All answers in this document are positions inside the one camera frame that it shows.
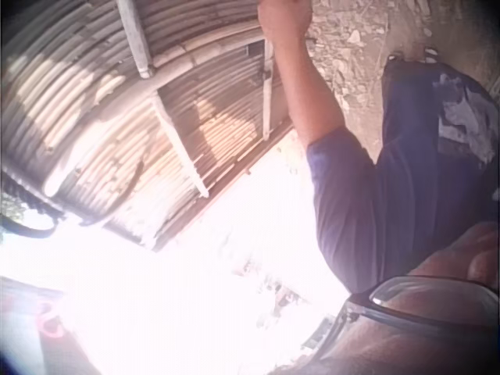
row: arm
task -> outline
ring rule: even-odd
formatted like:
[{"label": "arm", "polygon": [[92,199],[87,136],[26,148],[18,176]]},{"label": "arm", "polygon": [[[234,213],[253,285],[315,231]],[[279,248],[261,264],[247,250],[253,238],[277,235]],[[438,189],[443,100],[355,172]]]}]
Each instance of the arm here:
[{"label": "arm", "polygon": [[345,126],[333,93],[305,46],[312,18],[310,0],[261,0],[259,21],[274,53],[291,119],[305,147]]}]

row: corrugated metal roof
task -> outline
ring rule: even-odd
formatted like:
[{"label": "corrugated metal roof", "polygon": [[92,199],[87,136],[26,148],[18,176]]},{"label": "corrugated metal roof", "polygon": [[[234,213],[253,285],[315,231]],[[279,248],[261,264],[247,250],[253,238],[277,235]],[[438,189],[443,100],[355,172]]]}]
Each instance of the corrugated metal roof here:
[{"label": "corrugated metal roof", "polygon": [[[20,14],[23,27],[11,23],[2,46],[2,156],[27,177],[30,191],[43,191],[68,150],[83,147],[78,142],[92,125],[94,144],[80,150],[54,200],[97,220],[113,210],[138,171],[110,227],[141,239],[182,228],[207,203],[199,202],[208,200],[148,100],[147,93],[157,89],[198,174],[214,192],[211,199],[252,160],[250,152],[268,147],[262,143],[263,46],[249,54],[240,42],[262,39],[252,31],[255,24],[246,22],[256,18],[255,0],[136,0],[153,61],[163,69],[149,81],[139,77],[114,1],[43,3],[43,11],[35,4]],[[212,37],[205,40],[207,33]],[[232,34],[241,37],[227,39]],[[211,40],[222,44],[204,50]],[[186,60],[191,68],[182,65],[190,48],[196,56]],[[159,82],[166,84],[156,87]],[[135,92],[141,100],[127,105]],[[111,118],[101,121],[100,113],[109,109]],[[273,129],[286,116],[278,112]]]}]

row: roof support beam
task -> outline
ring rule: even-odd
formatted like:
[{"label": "roof support beam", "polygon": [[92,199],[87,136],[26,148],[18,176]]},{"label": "roof support beam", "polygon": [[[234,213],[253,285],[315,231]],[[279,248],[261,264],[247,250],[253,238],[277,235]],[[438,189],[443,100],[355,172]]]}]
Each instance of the roof support beam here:
[{"label": "roof support beam", "polygon": [[151,55],[134,0],[116,0],[132,56],[142,78],[154,74]]},{"label": "roof support beam", "polygon": [[269,140],[271,133],[271,98],[273,96],[274,48],[267,39],[264,42],[264,84],[262,105],[262,137]]},{"label": "roof support beam", "polygon": [[166,112],[163,101],[157,91],[155,91],[155,93],[153,94],[151,101],[159,118],[159,122],[162,125],[162,129],[165,131],[166,136],[169,138],[173,150],[179,156],[182,167],[187,172],[187,175],[191,178],[193,184],[198,188],[200,194],[203,197],[208,198],[209,190],[206,188],[202,178],[196,170],[195,164],[189,157],[188,151],[184,147],[184,143],[180,139],[180,136],[177,133],[175,126],[173,125],[172,118]]}]

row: dirt ground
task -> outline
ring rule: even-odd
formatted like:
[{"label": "dirt ground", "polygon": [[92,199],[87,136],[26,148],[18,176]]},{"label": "dirt ground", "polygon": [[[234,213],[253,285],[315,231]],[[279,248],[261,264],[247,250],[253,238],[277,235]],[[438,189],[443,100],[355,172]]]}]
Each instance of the dirt ground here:
[{"label": "dirt ground", "polygon": [[335,91],[348,127],[376,160],[382,147],[380,79],[388,55],[436,48],[444,63],[487,89],[500,73],[492,21],[474,0],[314,0],[309,52]]}]

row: hand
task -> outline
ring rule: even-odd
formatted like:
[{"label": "hand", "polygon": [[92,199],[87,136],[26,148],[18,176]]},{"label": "hand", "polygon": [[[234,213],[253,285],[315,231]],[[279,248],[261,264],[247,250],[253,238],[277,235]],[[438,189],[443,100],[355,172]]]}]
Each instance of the hand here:
[{"label": "hand", "polygon": [[305,44],[312,17],[311,0],[259,1],[259,22],[275,49]]}]

